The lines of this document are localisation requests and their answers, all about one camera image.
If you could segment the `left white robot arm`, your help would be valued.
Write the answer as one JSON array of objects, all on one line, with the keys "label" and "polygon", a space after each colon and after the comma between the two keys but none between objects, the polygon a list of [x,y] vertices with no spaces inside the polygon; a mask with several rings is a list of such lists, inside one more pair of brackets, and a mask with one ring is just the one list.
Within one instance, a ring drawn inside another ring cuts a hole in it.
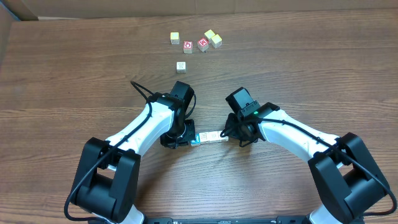
[{"label": "left white robot arm", "polygon": [[146,216],[134,205],[141,158],[156,140],[175,149],[195,139],[187,109],[195,101],[191,89],[151,93],[142,113],[120,132],[105,140],[89,139],[65,201],[65,217],[80,221],[68,212],[74,204],[92,214],[84,219],[88,223],[145,223]]}]

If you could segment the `red framed block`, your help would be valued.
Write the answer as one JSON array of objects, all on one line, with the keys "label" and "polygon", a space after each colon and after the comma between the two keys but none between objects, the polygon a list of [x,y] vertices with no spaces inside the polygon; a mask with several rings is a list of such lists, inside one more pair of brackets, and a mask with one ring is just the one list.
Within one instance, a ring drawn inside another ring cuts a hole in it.
[{"label": "red framed block", "polygon": [[217,131],[212,131],[208,133],[208,140],[209,142],[219,142],[220,141],[220,134]]}]

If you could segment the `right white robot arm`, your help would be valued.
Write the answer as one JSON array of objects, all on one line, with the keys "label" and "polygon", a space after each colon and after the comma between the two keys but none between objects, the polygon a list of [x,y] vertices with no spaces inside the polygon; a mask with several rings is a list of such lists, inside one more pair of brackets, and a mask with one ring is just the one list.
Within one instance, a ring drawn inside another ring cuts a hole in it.
[{"label": "right white robot arm", "polygon": [[272,103],[229,100],[228,104],[233,111],[222,136],[238,139],[241,147],[268,141],[308,164],[322,205],[307,216],[307,223],[360,222],[362,217],[397,210],[388,181],[359,136],[317,131]]}]

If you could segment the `plain white block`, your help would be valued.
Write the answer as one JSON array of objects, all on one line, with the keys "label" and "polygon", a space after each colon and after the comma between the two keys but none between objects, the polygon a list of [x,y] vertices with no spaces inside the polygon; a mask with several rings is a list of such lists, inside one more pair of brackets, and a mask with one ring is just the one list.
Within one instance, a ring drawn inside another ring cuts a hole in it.
[{"label": "plain white block", "polygon": [[226,141],[229,140],[229,137],[227,137],[227,136],[222,137],[221,136],[221,131],[218,131],[218,140],[219,140],[219,142],[226,142]]}]

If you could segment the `blue letter block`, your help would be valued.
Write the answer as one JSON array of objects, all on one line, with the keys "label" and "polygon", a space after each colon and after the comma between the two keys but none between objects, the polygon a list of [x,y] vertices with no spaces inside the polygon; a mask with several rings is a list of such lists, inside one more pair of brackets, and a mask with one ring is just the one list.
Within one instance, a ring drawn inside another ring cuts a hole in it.
[{"label": "blue letter block", "polygon": [[190,141],[191,146],[199,146],[201,144],[200,135],[196,134],[195,139]]}]

